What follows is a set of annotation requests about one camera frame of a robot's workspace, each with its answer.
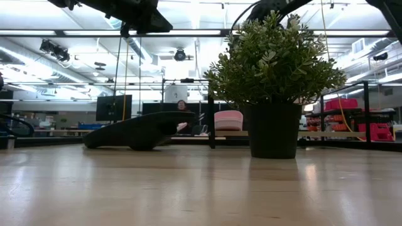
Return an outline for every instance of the table surface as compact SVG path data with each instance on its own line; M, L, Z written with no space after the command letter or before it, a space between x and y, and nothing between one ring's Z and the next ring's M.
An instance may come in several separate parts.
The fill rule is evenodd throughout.
M0 151L1 225L400 226L402 154L82 145Z

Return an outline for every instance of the yellow cable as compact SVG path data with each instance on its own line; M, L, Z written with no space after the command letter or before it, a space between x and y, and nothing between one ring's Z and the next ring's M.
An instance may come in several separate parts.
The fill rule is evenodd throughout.
M344 110L342 108L342 103L340 101L340 97L339 94L338 95L338 101L339 101L339 108L340 108L340 113L342 113L342 119L344 120L344 124L346 125L347 129L349 130L349 132L353 132L352 129L349 127L349 125L346 123L346 118L345 118L345 114L344 114Z
M126 53L126 76L124 78L124 101L123 101L123 119L126 118L126 87L127 87L127 69L128 69L128 41L127 41L127 53Z
M328 49L328 38L327 38L327 27L325 25L325 18L324 18L324 4L321 0L321 15L322 15L322 23L324 25L324 34L325 34L325 44L327 47L327 54L328 54L328 60L330 59L329 57L329 49ZM342 113L342 119L344 120L344 124L346 125L346 127L348 128L349 132L353 132L352 129L349 127L349 125L346 123L346 118L345 118L345 114L344 114L344 110L342 108L342 103L340 101L340 97L339 94L337 94L338 96L338 101L339 101L339 108L340 108L340 113Z

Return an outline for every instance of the exposed duct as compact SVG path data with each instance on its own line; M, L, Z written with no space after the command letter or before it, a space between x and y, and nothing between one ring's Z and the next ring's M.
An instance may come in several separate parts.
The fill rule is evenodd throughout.
M22 48L19 45L9 41L7 38L0 38L0 46L4 46L7 50L17 53L21 56L29 58L31 60L40 63L50 69L52 69L56 79L52 79L52 82L94 82L85 76L75 73L67 68L61 67L58 63L42 57L39 54L33 53L32 51ZM106 87L97 87L99 91L103 94L113 95L113 91Z
M110 24L110 26L116 30L119 30L121 28L121 20L116 19L116 18L110 18L107 19L107 22ZM126 42L128 42L128 45L131 47L131 49L138 55L141 56L141 62L146 62L146 63L152 63L153 62L153 57L143 48L139 46L139 43L136 39L134 38L124 38Z
M397 42L397 38L363 38L364 49L357 54L353 54L352 50L346 51L341 56L337 57L337 61L340 68L343 70L349 69L359 63L364 57L371 57L384 50L387 46Z

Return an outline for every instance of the cable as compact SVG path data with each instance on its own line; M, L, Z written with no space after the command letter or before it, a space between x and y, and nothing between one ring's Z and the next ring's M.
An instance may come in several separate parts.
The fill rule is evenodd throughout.
M255 2L255 3L252 3L249 7L247 7L247 9L245 9L245 10L237 17L237 19L234 21L234 23L233 23L233 25L232 25L231 33L232 33L232 31L233 31L234 26L235 26L236 23L239 21L239 19L244 15L244 13L246 13L246 12L249 11L253 6L255 6L255 5L259 4L259 3L261 3L261 1L257 1L257 2Z
M328 54L328 60L329 60L330 57L329 57L329 49L328 49L327 27L325 25L324 3L322 2L322 0L321 0L321 15L322 15L322 23L324 24L325 44L327 46L327 54Z
M326 44L326 47L327 47L327 54L328 54L328 60L329 60L330 57L329 57L329 49L328 49L327 27L326 27L326 25L325 25L324 4L323 4L322 0L321 0L321 15L322 15L322 22L323 22L323 24L324 24L325 44ZM342 120L344 121L344 124L346 125L347 129L349 130L349 132L353 132L352 129L349 127L349 125L346 123L346 118L345 118L344 110L343 110L343 108L342 108L342 103L341 103L341 101L340 101L340 97L339 97L339 94L338 94L338 93L337 93L337 96L338 96L338 101L339 101L340 113L342 114Z
M117 70L119 69L120 48L121 48L121 36L120 36L120 41L119 41L119 51L117 53L116 74L114 76L114 88L113 88L113 97L114 97L114 99L116 99Z
M7 132L8 134L10 134L10 135L13 135L13 136L16 136L16 137L31 137L31 136L33 135L33 133L35 132L35 130L33 129L33 127L32 127L31 124L29 124L29 123L27 123L27 122L25 122L25 121L22 121L21 119L17 119L17 118L14 118L14 117L10 117L10 116L7 116L7 115L5 115L5 114L0 114L0 118L2 118L2 119L9 119L9 120L11 120L11 121L16 121L16 122L19 122L19 123L21 123L21 124L24 124L24 125L26 125L26 126L28 127L28 133L27 133L27 134L18 134L18 133L16 133L16 132L13 132L12 130L10 130L10 129L9 129L7 126L5 126L3 123L0 123L0 129L6 131L6 132Z
M127 87L127 69L128 69L128 41L127 41L127 54L126 54L126 76L124 78L124 101L123 101L123 118L125 120L126 116L126 87Z
M143 38L139 38L139 49L143 47ZM138 68L139 68L139 100L138 100L138 111L141 112L141 57L142 51L139 52L138 58Z

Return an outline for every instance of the light fixture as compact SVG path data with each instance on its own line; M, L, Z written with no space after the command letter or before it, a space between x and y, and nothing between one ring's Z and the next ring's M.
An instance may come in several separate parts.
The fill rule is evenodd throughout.
M346 82L355 82L355 81L357 81L357 80L359 80L360 78L365 77L365 76L366 76L366 75L364 75L364 74L355 75L355 76L353 76L353 77L348 78L348 79L346 80Z
M27 85L8 85L8 86L25 91L36 92L36 89L34 89L33 87L29 87Z
M324 100L330 100L330 99L334 99L334 98L338 98L338 94L324 95Z
M377 86L378 84L370 83L369 86Z
M85 82L58 82L54 83L54 85L89 85L89 83Z
M43 35L55 36L55 31L38 31L38 30L0 30L0 35Z
M147 33L146 35L220 35L220 30L171 30L167 33Z
M364 89L358 89L355 91L351 91L350 93L348 93L348 95L352 95L352 94L358 94L359 92L363 92Z
M385 83L385 82L392 82L395 80L399 80L402 78L402 73L397 73L395 75L388 75L387 77L381 78L378 80L379 83Z
M19 100L19 101L22 101L22 102L44 102L44 101L47 101L47 100L36 100L36 99L33 99L33 100Z
M18 102L19 100L0 99L0 102Z
M120 36L120 30L93 30L93 31L63 31L67 36Z
M5 85L48 85L47 82L5 82Z
M387 35L389 31L386 30L374 30L374 31L356 31L356 30L338 30L328 31L327 36L382 36ZM324 35L324 31L314 31L315 35Z
M382 86L402 86L402 83L384 83Z

